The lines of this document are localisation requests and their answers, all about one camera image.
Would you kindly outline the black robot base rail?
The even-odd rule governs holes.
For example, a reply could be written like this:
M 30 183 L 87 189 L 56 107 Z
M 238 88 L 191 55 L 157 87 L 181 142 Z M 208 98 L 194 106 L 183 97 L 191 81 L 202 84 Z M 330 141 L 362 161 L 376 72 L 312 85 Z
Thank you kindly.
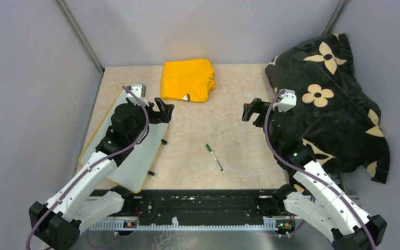
M 133 231 L 269 231 L 292 233 L 302 221 L 283 210 L 264 190 L 142 190 L 115 187 L 124 198 L 116 212 L 90 227 Z

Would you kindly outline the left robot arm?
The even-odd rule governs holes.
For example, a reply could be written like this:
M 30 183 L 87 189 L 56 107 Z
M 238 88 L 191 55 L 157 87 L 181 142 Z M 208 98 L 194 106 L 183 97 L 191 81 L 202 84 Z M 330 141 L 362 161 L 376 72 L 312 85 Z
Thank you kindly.
M 29 209 L 30 248 L 36 236 L 49 248 L 70 249 L 80 235 L 105 217 L 134 212 L 127 195 L 139 192 L 171 120 L 173 104 L 128 97 L 113 103 L 94 134 L 80 171 L 46 202 Z

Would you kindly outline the green whiteboard marker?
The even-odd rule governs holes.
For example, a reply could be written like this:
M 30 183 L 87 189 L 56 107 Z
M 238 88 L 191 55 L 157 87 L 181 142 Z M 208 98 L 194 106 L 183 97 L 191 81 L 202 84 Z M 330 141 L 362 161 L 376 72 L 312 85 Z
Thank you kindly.
M 217 166 L 219 167 L 220 171 L 223 171 L 222 165 L 220 164 L 220 162 L 219 162 L 219 160 L 218 160 L 216 154 L 213 152 L 213 150 L 211 149 L 211 147 L 209 146 L 209 144 L 206 144 L 206 148 L 207 148 L 207 150 L 209 151 L 209 153 L 211 154 L 211 156 L 213 157 L 214 162 L 217 164 Z

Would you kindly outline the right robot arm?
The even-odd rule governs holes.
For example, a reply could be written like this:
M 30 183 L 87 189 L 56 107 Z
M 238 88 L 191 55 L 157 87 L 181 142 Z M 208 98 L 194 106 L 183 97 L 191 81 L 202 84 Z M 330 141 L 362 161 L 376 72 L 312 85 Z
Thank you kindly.
M 298 136 L 292 107 L 285 98 L 272 103 L 255 98 L 243 106 L 242 120 L 249 121 L 254 113 L 259 115 L 254 125 L 263 128 L 273 156 L 315 199 L 312 202 L 294 186 L 285 184 L 273 195 L 273 210 L 301 217 L 334 249 L 376 249 L 383 239 L 386 221 L 353 202 L 325 172 L 311 147 Z

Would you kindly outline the yellow-framed whiteboard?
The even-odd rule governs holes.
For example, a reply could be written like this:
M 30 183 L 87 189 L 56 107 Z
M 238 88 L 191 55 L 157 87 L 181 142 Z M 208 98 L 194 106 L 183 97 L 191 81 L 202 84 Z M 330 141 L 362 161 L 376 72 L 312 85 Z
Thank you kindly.
M 106 131 L 111 125 L 110 117 L 114 114 L 115 107 L 127 102 L 127 94 L 120 91 L 115 101 L 106 112 L 104 119 L 100 122 L 93 135 L 89 138 L 83 152 L 79 157 L 78 168 L 87 163 L 91 154 L 95 151 L 96 145 L 105 136 Z M 148 176 L 153 161 L 162 145 L 162 139 L 168 130 L 169 124 L 159 123 L 150 124 L 150 131 L 141 144 L 134 147 L 133 152 L 122 162 L 120 167 L 110 173 L 106 179 L 116 185 L 123 186 L 132 193 L 142 190 L 143 183 Z

